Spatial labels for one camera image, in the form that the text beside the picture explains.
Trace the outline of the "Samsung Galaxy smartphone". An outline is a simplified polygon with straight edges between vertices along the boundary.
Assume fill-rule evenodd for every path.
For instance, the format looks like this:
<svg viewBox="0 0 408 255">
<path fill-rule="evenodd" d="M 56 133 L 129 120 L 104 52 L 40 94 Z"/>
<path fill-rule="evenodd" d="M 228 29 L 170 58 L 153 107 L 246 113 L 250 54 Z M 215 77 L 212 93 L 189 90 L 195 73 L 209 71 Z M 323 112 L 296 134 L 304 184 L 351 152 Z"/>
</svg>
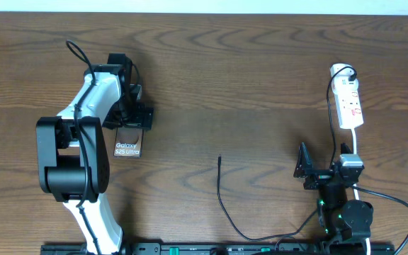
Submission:
<svg viewBox="0 0 408 255">
<path fill-rule="evenodd" d="M 115 157 L 140 158 L 144 131 L 135 128 L 118 128 L 113 155 Z"/>
</svg>

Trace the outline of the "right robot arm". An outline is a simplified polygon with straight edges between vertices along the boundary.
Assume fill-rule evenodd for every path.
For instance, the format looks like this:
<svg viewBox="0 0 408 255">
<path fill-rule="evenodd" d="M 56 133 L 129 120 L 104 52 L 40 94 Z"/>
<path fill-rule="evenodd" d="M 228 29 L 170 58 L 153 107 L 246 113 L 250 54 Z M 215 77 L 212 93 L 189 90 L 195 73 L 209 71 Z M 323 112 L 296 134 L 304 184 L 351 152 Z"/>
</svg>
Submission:
<svg viewBox="0 0 408 255">
<path fill-rule="evenodd" d="M 339 160 L 330 168 L 318 169 L 305 144 L 301 143 L 293 176 L 304 180 L 305 190 L 319 193 L 317 213 L 327 233 L 320 244 L 322 251 L 335 254 L 353 246 L 357 254 L 364 254 L 369 249 L 366 240 L 371 236 L 373 206 L 362 200 L 349 200 L 346 194 L 347 188 L 358 183 L 364 165 L 344 143 L 341 152 Z"/>
</svg>

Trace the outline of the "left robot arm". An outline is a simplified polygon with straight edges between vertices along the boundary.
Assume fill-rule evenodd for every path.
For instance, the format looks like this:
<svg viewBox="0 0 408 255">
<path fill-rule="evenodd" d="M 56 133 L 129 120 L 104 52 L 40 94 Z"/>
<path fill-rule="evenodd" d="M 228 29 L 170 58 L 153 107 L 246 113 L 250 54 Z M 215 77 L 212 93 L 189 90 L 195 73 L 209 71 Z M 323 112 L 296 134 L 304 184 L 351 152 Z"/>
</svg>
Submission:
<svg viewBox="0 0 408 255">
<path fill-rule="evenodd" d="M 103 129 L 116 131 L 116 155 L 141 155 L 153 110 L 141 101 L 141 84 L 131 80 L 136 70 L 132 62 L 91 65 L 71 103 L 36 124 L 40 187 L 74 216 L 86 254 L 123 250 L 124 231 L 106 195 L 110 162 Z"/>
</svg>

